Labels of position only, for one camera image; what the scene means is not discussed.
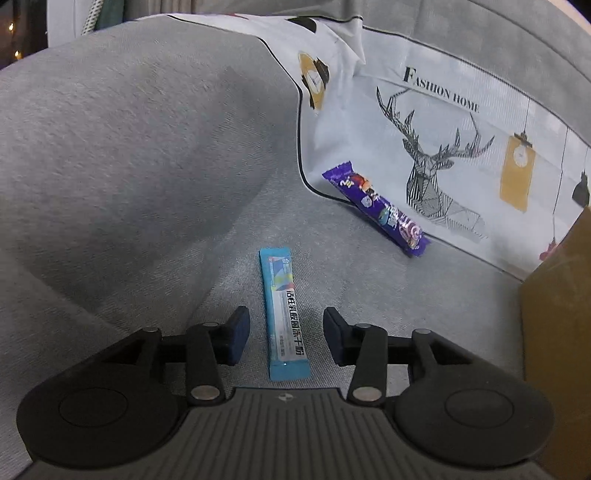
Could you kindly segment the grey deer-print sofa cover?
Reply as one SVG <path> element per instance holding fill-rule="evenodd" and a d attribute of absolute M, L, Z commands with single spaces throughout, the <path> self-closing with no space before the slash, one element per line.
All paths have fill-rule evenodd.
<path fill-rule="evenodd" d="M 421 256 L 322 176 L 345 162 L 421 226 Z M 432 330 L 539 390 L 519 290 L 585 209 L 589 167 L 590 37 L 545 1 L 205 2 L 12 64 L 2 477 L 546 478 L 555 412 L 534 460 L 443 463 L 346 401 L 353 367 L 322 314 Z M 270 380 L 263 248 L 290 249 L 308 379 Z M 239 306 L 249 339 L 218 368 L 224 403 L 126 464 L 31 458 L 16 417 L 33 388 L 140 329 L 181 335 Z"/>

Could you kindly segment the grey curtain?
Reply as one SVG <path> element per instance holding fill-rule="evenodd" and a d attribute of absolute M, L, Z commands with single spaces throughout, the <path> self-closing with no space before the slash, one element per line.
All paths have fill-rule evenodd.
<path fill-rule="evenodd" d="M 48 0 L 49 47 L 69 43 L 124 21 L 124 0 Z"/>

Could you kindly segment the purple candy bar wrapper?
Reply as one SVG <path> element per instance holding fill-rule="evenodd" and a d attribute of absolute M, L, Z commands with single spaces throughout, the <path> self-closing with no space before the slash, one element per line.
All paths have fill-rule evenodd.
<path fill-rule="evenodd" d="M 351 201 L 407 254 L 421 256 L 429 244 L 419 224 L 379 194 L 372 182 L 356 173 L 351 162 L 325 171 L 322 176 Z"/>

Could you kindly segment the open cardboard box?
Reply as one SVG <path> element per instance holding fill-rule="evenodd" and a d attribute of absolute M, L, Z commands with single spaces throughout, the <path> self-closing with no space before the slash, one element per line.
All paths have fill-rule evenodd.
<path fill-rule="evenodd" d="M 590 477 L 590 209 L 519 290 L 525 378 L 550 400 L 555 426 L 542 465 Z"/>

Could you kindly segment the light blue snack stick wrapper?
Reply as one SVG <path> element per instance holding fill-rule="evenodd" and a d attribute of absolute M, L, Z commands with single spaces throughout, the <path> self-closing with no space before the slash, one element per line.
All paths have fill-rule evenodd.
<path fill-rule="evenodd" d="M 290 249 L 260 249 L 259 261 L 266 307 L 270 380 L 287 382 L 308 379 L 311 366 L 297 309 Z"/>

